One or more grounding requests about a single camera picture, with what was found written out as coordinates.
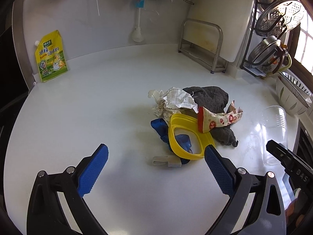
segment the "checkered paper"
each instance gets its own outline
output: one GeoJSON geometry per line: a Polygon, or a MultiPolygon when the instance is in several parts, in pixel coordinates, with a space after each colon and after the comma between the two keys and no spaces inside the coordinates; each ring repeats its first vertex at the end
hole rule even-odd
{"type": "Polygon", "coordinates": [[[192,96],[180,88],[172,87],[165,93],[162,90],[150,90],[148,97],[153,98],[157,103],[157,107],[153,108],[154,114],[167,123],[173,114],[182,113],[180,108],[193,109],[198,113],[198,105],[192,96]]]}

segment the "metal screw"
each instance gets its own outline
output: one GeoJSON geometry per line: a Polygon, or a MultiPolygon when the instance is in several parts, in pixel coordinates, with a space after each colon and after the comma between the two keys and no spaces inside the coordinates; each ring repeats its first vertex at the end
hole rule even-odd
{"type": "Polygon", "coordinates": [[[74,171],[75,171],[75,168],[73,166],[70,166],[66,169],[66,172],[69,174],[73,173],[74,171]]]}
{"type": "Polygon", "coordinates": [[[274,174],[273,172],[271,172],[271,171],[270,171],[270,172],[268,172],[268,173],[267,173],[267,175],[268,175],[270,178],[275,177],[275,174],[274,174]]]}
{"type": "Polygon", "coordinates": [[[40,172],[38,172],[37,175],[38,175],[38,177],[40,177],[40,178],[43,177],[43,175],[44,175],[44,170],[41,170],[40,172]]]}
{"type": "Polygon", "coordinates": [[[243,175],[246,173],[246,170],[244,168],[239,168],[238,172],[243,175]]]}

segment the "gray towel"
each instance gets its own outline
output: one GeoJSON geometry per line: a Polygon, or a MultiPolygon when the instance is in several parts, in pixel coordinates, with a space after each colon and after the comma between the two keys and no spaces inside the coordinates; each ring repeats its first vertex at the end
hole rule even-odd
{"type": "MultiPolygon", "coordinates": [[[[192,86],[184,88],[183,90],[194,98],[196,104],[201,107],[205,107],[215,114],[223,113],[224,108],[228,104],[228,93],[218,86],[192,86]]],[[[234,147],[238,146],[238,141],[236,141],[236,137],[234,132],[230,129],[230,125],[215,127],[210,130],[210,133],[212,137],[222,145],[233,145],[234,147]]]]}

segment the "snack wrapper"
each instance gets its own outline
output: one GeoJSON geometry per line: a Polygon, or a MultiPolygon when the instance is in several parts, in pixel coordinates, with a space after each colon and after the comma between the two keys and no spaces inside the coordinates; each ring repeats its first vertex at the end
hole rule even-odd
{"type": "Polygon", "coordinates": [[[242,109],[236,110],[235,101],[232,101],[227,109],[227,113],[212,113],[204,107],[198,107],[198,130],[199,132],[209,132],[214,127],[223,127],[238,122],[242,117],[242,109]]]}

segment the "window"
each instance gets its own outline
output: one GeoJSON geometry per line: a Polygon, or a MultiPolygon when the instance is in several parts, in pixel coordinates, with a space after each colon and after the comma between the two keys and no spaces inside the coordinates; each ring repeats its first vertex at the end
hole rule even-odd
{"type": "Polygon", "coordinates": [[[289,32],[290,70],[313,92],[313,21],[306,12],[300,25],[289,32]]]}
{"type": "Polygon", "coordinates": [[[313,21],[308,13],[301,20],[295,59],[313,74],[313,21]]]}

